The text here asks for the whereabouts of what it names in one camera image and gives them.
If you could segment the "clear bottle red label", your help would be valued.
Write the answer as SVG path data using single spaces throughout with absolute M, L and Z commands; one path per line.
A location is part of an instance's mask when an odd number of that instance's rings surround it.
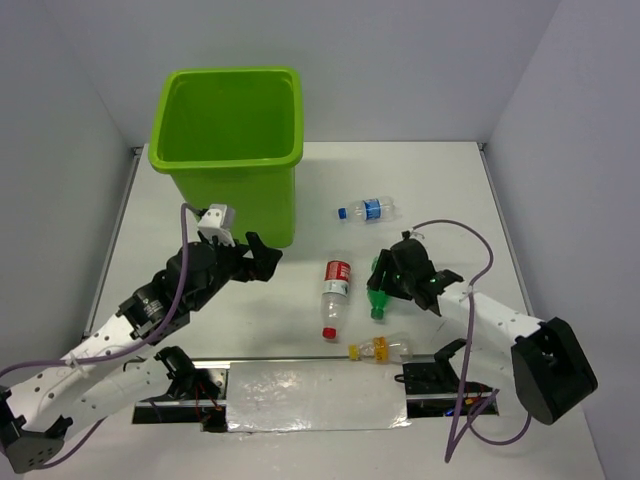
M 330 259 L 325 267 L 321 295 L 322 338 L 336 341 L 346 321 L 351 288 L 351 265 L 340 259 Z

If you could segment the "green plastic bottle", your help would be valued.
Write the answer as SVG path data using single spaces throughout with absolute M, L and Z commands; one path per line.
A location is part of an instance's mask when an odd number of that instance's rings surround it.
M 377 323 L 385 322 L 385 311 L 391 297 L 384 291 L 367 287 L 367 298 L 370 303 L 370 317 Z

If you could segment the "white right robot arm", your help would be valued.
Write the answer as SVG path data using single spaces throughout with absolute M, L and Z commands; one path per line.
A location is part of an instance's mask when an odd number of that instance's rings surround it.
M 598 388 L 568 322 L 543 321 L 476 293 L 459 274 L 438 271 L 414 238 L 380 251 L 367 286 L 447 321 L 472 320 L 476 333 L 510 357 L 517 398 L 542 424 L 555 423 Z

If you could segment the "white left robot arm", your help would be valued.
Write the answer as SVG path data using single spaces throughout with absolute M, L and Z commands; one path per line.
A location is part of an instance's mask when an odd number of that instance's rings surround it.
M 255 232 L 244 243 L 218 234 L 185 242 L 81 344 L 59 360 L 25 363 L 40 373 L 1 393 L 1 449 L 14 472 L 59 464 L 73 435 L 135 402 L 213 395 L 216 385 L 181 348 L 159 344 L 228 282 L 269 281 L 282 256 Z

